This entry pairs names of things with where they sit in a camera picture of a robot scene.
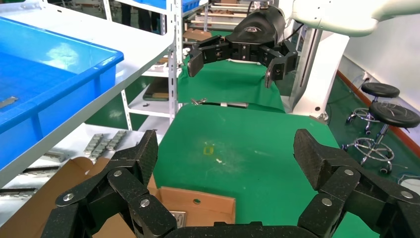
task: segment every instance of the cable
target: cable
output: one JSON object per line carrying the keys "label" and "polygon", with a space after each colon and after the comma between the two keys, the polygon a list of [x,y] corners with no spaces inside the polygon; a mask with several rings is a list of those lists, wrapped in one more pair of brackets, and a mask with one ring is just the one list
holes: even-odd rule
{"label": "cable", "polygon": [[254,3],[254,2],[253,2],[253,1],[251,1],[251,2],[250,2],[250,5],[248,6],[247,16],[249,15],[249,11],[251,10],[251,5],[252,5],[253,3]]}
{"label": "cable", "polygon": [[[358,79],[359,77],[362,77],[362,75],[360,75],[360,76],[357,76],[355,79],[353,79],[353,82],[352,82],[352,84],[356,81],[356,79]],[[367,80],[365,80],[358,88],[357,88],[357,91],[363,86],[363,84],[364,83],[366,83],[367,82]],[[355,92],[353,92],[353,91],[350,91],[349,92],[349,94],[347,94],[346,96],[344,96],[344,97],[342,97],[342,98],[339,98],[339,99],[336,99],[336,100],[334,100],[334,101],[332,101],[332,102],[328,102],[328,104],[334,104],[334,103],[337,103],[337,102],[339,102],[339,101],[341,101],[341,100],[343,100],[343,99],[346,99],[346,98],[348,98],[350,95],[352,95],[352,94],[354,94]]]}
{"label": "cable", "polygon": [[292,32],[290,36],[288,36],[285,40],[289,40],[294,34],[298,33],[298,31],[302,28],[304,24],[302,23],[295,31]]}
{"label": "cable", "polygon": [[[358,79],[359,77],[362,77],[362,75],[360,75],[360,76],[357,76],[355,79],[353,79],[353,82],[352,82],[352,84],[356,81],[356,79]],[[357,88],[357,90],[359,90],[361,87],[362,87],[362,85],[364,84],[364,83],[366,83],[367,82],[367,80],[365,80],[358,88]],[[345,99],[345,98],[347,98],[347,97],[349,97],[350,95],[352,95],[354,92],[353,91],[350,91],[350,93],[349,94],[347,94],[346,96],[344,96],[344,97],[342,97],[342,98],[339,98],[339,99],[337,99],[337,100],[334,100],[334,101],[332,101],[332,102],[329,102],[329,103],[327,103],[327,106],[329,107],[329,120],[328,120],[328,123],[327,123],[327,125],[329,125],[330,124],[330,122],[331,122],[331,120],[332,120],[332,108],[331,108],[331,105],[330,104],[334,104],[334,103],[336,103],[336,102],[339,102],[339,101],[341,101],[341,100],[343,100],[343,99]]]}

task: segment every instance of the blue plastic crate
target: blue plastic crate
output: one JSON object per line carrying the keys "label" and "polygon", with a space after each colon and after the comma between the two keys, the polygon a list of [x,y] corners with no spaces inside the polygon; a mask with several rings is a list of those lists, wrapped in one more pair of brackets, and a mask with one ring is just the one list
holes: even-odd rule
{"label": "blue plastic crate", "polygon": [[119,51],[0,17],[0,169],[115,85]]}
{"label": "blue plastic crate", "polygon": [[[166,0],[134,0],[139,3],[166,9]],[[200,0],[182,0],[182,12],[187,12],[200,5]]]}

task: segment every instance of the person's leg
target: person's leg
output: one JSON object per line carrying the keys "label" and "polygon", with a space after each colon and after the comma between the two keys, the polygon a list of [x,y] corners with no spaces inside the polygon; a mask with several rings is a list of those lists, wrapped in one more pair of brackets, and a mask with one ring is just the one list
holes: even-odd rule
{"label": "person's leg", "polygon": [[131,6],[121,2],[121,23],[131,26]]}
{"label": "person's leg", "polygon": [[138,8],[139,12],[139,28],[140,30],[152,32],[151,28],[151,19],[149,11],[145,9]]}

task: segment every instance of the power outlet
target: power outlet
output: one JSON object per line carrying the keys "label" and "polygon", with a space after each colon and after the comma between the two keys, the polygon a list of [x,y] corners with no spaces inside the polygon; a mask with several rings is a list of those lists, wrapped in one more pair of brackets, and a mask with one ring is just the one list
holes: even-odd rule
{"label": "power outlet", "polygon": [[372,75],[365,71],[365,73],[363,75],[363,82],[370,81],[371,79],[372,79]]}

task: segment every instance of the stool base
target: stool base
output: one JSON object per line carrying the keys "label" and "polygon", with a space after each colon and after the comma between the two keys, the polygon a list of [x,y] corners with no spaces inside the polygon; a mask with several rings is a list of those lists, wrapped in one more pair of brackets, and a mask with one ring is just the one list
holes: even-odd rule
{"label": "stool base", "polygon": [[370,135],[370,123],[371,122],[379,122],[375,120],[375,118],[369,113],[369,108],[356,108],[350,116],[347,118],[346,123],[350,124],[356,117],[359,117],[362,120],[367,121],[367,125],[365,127],[365,134]]}
{"label": "stool base", "polygon": [[381,142],[387,130],[388,125],[385,124],[381,132],[376,136],[376,139],[366,137],[357,138],[353,143],[342,145],[341,148],[347,151],[349,147],[354,146],[359,150],[364,155],[360,162],[362,166],[368,158],[388,163],[387,168],[382,167],[380,171],[389,174],[392,171],[391,161],[394,159],[394,152],[389,146]]}

